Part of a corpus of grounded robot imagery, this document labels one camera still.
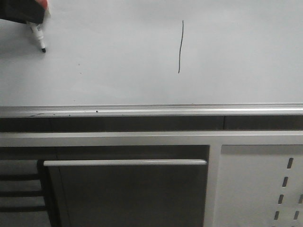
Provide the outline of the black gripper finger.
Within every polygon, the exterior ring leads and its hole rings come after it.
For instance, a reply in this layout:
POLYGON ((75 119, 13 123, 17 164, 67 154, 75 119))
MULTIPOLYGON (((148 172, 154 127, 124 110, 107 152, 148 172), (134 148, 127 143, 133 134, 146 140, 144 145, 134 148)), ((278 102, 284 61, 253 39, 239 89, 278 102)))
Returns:
POLYGON ((36 0, 1 0, 0 18, 26 24, 27 21, 42 24, 45 10, 36 0))

